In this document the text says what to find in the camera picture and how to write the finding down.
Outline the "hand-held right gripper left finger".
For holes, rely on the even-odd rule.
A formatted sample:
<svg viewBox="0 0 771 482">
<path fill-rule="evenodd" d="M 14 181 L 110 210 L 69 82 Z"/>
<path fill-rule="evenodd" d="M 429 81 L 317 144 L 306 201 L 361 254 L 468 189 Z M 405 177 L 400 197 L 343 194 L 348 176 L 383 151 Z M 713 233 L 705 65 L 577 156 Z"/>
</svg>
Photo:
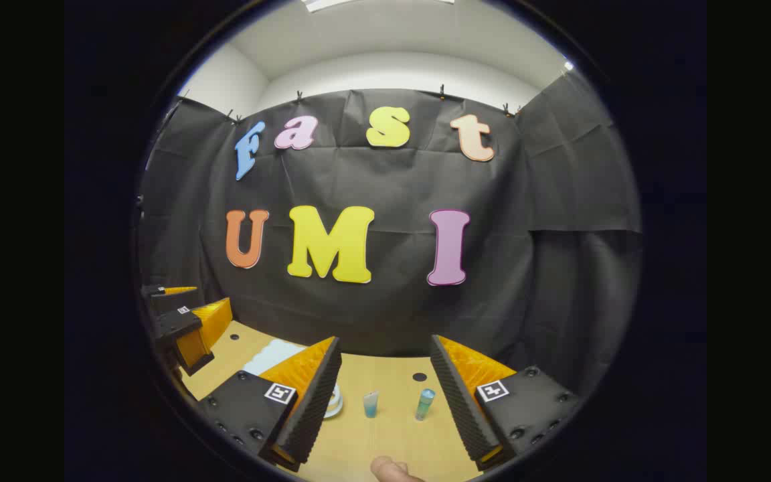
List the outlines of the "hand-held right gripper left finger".
<svg viewBox="0 0 771 482">
<path fill-rule="evenodd" d="M 329 337 L 256 375 L 238 370 L 199 402 L 236 451 L 297 472 L 319 435 L 342 364 Z"/>
</svg>

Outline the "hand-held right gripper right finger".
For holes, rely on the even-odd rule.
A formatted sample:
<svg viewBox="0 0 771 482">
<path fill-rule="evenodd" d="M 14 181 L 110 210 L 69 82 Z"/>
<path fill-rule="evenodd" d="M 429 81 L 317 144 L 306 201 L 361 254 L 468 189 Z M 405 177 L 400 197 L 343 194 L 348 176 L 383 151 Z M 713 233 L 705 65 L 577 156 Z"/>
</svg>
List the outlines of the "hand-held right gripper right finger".
<svg viewBox="0 0 771 482">
<path fill-rule="evenodd" d="M 537 451 L 580 406 L 575 392 L 539 367 L 514 370 L 441 335 L 431 336 L 430 360 L 481 472 Z"/>
</svg>

